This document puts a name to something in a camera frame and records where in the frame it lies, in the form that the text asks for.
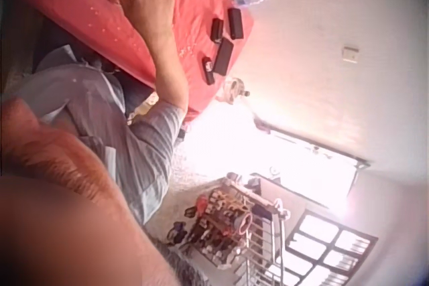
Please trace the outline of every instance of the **black box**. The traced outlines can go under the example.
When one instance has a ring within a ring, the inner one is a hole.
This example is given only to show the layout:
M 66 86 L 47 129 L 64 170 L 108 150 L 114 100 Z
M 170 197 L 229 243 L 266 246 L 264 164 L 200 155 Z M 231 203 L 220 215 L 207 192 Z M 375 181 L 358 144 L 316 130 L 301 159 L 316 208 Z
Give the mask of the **black box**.
M 229 30 L 232 40 L 242 40 L 244 38 L 243 20 L 241 10 L 238 8 L 228 9 Z
M 223 37 L 223 20 L 214 18 L 212 23 L 212 32 L 210 39 L 216 44 L 220 44 Z
M 217 52 L 216 60 L 214 61 L 213 72 L 226 76 L 228 72 L 229 61 L 233 54 L 234 44 L 227 38 L 222 38 L 221 45 Z

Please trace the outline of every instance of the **electrical outlet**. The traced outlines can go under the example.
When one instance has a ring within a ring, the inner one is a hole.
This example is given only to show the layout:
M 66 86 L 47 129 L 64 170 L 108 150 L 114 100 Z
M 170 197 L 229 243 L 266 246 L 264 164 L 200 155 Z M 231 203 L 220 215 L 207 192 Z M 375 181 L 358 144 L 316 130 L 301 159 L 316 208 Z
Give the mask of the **electrical outlet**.
M 357 64 L 359 58 L 359 50 L 357 48 L 344 47 L 343 48 L 343 60 L 345 62 Z

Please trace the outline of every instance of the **window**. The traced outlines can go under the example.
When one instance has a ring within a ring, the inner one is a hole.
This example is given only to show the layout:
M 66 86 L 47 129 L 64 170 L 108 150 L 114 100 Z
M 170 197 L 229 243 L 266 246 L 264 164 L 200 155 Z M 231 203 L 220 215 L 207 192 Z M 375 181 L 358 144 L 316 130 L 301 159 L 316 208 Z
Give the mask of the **window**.
M 283 254 L 283 285 L 343 286 L 356 273 L 378 238 L 306 211 L 289 235 Z M 281 259 L 265 273 L 280 285 Z
M 323 147 L 290 133 L 257 124 L 268 132 L 264 150 L 269 173 L 282 187 L 332 210 L 343 210 L 357 172 L 369 167 L 365 160 Z

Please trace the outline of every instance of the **white wall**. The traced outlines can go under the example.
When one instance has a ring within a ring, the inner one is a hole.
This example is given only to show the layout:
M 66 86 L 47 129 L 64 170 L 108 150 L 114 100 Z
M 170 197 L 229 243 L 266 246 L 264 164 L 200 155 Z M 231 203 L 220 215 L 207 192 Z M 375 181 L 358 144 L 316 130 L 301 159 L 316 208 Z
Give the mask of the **white wall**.
M 342 217 L 312 202 L 262 183 L 264 198 L 281 198 L 292 212 L 287 234 L 307 208 L 350 228 L 379 238 L 373 252 L 349 282 L 350 286 L 413 285 L 428 262 L 428 190 L 402 186 L 363 172 L 349 196 L 349 208 Z
M 427 0 L 269 0 L 233 74 L 264 121 L 426 181 Z M 357 46 L 358 64 L 342 61 Z

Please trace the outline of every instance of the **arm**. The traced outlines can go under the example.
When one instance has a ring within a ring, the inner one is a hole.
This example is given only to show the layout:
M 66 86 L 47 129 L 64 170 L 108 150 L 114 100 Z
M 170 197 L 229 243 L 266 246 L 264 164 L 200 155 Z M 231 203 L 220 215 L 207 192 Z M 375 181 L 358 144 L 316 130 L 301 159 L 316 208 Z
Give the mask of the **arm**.
M 124 14 L 145 40 L 156 67 L 160 98 L 188 110 L 188 81 L 177 54 L 172 28 L 174 0 L 120 0 Z

